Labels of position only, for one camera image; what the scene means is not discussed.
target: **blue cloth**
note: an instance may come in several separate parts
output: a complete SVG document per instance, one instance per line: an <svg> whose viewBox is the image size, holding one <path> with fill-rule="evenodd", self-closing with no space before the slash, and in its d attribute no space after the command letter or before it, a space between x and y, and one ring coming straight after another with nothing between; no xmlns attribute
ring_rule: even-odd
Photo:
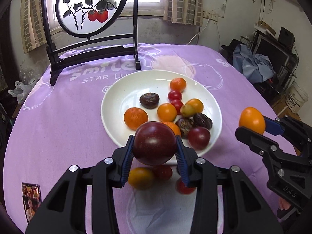
<svg viewBox="0 0 312 234"><path fill-rule="evenodd" d="M242 73L252 84L262 83L275 74L269 57L253 55L250 48L238 45L233 52L233 67Z"/></svg>

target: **plate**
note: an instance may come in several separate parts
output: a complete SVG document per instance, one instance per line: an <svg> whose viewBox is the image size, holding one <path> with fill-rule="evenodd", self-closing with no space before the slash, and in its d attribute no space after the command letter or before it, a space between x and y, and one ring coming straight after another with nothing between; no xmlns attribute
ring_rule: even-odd
<svg viewBox="0 0 312 234"><path fill-rule="evenodd" d="M208 146L201 151L196 151L200 157L207 153L215 144L222 129L222 114L220 107L213 95L200 83L184 75L165 71L165 70L143 70L116 81L105 93L101 105L101 118L103 126L118 147L126 145L129 135L135 134L124 123L124 113L128 108L139 107L146 111L149 121L159 121L157 108L149 110L140 104L140 96L155 92L159 95L159 106L163 103L169 103L168 93L170 91L170 81L174 78L184 78L187 86L182 92L182 102L186 103L192 98L198 98L204 104L203 114L207 115L213 121L213 127L210 130L211 138ZM183 139L183 144L190 147L188 141ZM177 160L173 156L166 164L176 165Z"/></svg>

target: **robotic arm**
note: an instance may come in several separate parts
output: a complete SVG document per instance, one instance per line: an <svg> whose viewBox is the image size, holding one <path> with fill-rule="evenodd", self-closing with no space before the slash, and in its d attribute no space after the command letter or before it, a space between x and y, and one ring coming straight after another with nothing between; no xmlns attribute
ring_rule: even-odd
<svg viewBox="0 0 312 234"><path fill-rule="evenodd" d="M238 128L235 136L253 152L263 156L269 173L268 188L291 203L287 213L294 213L296 222L287 234L310 233L306 230L310 225L308 216L312 213L312 161L309 159L311 143L308 140L312 128L288 117L276 121L265 117L265 120L266 131L284 136L302 152L301 156L283 153L278 143L244 127ZM119 233L112 188L121 188L127 182L133 160L133 141L131 135L125 147L116 149L111 158L105 158L93 167L80 169L77 165L70 166L41 204L26 234L85 233L88 185L93 186L93 234ZM224 233L283 233L270 207L238 166L233 165L229 169L215 167L206 159L199 158L193 149L185 147L179 136L177 146L176 158L182 181L188 187L197 187L190 233L217 233L218 185L223 190Z"/></svg>

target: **round painting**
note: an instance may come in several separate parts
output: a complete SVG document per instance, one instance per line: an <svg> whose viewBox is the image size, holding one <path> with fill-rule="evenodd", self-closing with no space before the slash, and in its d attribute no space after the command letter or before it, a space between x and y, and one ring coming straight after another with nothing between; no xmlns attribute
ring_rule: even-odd
<svg viewBox="0 0 312 234"><path fill-rule="evenodd" d="M105 29L104 26L117 12L120 2L121 0L57 0L55 8L58 10L56 14L59 24L67 33L76 37L88 37Z"/></svg>

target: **person on phone screen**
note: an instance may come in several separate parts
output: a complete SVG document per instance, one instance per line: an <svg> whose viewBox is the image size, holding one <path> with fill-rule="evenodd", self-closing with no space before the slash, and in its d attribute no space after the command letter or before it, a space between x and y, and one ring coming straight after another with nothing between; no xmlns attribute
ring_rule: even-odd
<svg viewBox="0 0 312 234"><path fill-rule="evenodd" d="M27 219L28 219L28 222L30 222L30 220L35 215L35 211L32 209L32 200L31 199L28 199L28 206L29 206L29 209L27 210Z"/></svg>

